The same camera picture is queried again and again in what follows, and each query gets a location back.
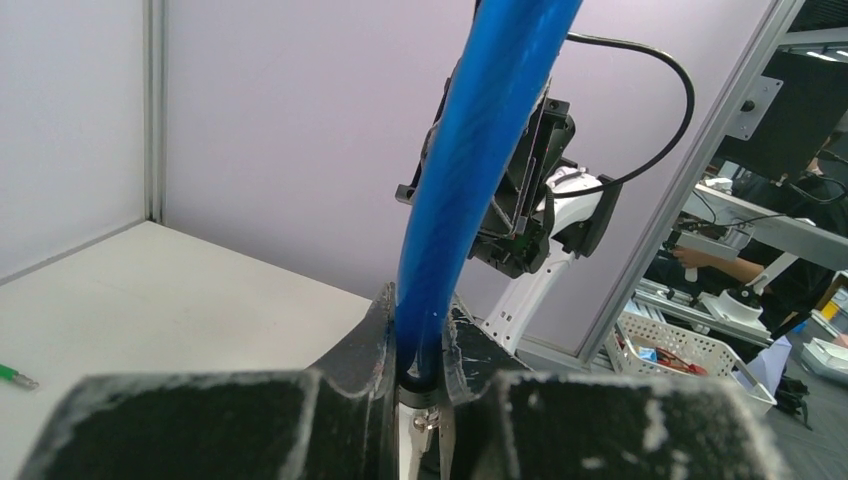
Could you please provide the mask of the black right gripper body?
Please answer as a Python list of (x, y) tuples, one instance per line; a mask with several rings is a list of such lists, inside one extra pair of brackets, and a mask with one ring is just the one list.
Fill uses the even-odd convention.
[(467, 258), (511, 279), (537, 272), (554, 226), (547, 179), (575, 134), (569, 104), (543, 93), (489, 201)]

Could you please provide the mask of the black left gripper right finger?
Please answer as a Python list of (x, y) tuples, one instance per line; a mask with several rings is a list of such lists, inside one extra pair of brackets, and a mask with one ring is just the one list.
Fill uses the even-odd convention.
[(461, 304), (443, 336), (445, 479), (785, 479), (739, 386), (704, 377), (537, 371)]

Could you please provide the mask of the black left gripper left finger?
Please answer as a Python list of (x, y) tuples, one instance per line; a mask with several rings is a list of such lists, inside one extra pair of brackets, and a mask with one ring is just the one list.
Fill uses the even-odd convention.
[(395, 287), (302, 370), (79, 381), (22, 479), (394, 479)]

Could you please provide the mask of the blue cable lock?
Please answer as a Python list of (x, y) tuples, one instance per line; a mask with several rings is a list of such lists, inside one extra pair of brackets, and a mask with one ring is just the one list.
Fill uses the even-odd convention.
[(438, 386), (451, 299), (488, 204), (547, 85), (578, 1), (483, 1), (412, 199), (395, 293), (398, 384)]

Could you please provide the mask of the green cable lock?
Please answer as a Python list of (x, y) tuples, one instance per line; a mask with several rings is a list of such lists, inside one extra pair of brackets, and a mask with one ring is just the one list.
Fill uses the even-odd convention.
[(0, 365), (0, 378), (4, 382), (16, 385), (26, 390), (34, 390), (39, 387), (39, 383), (37, 381), (12, 367), (3, 364)]

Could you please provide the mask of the blue lock silver keys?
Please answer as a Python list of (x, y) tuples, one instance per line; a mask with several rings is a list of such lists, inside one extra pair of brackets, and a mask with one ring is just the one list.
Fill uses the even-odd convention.
[(410, 457), (406, 479), (440, 479), (440, 410), (413, 409), (409, 423)]

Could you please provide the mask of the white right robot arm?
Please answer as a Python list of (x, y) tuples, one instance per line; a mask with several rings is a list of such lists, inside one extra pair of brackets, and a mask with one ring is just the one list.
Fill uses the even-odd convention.
[(558, 278), (594, 253), (621, 191), (564, 158), (576, 132), (569, 107), (541, 93), (468, 255), (510, 279), (477, 322), (509, 353)]

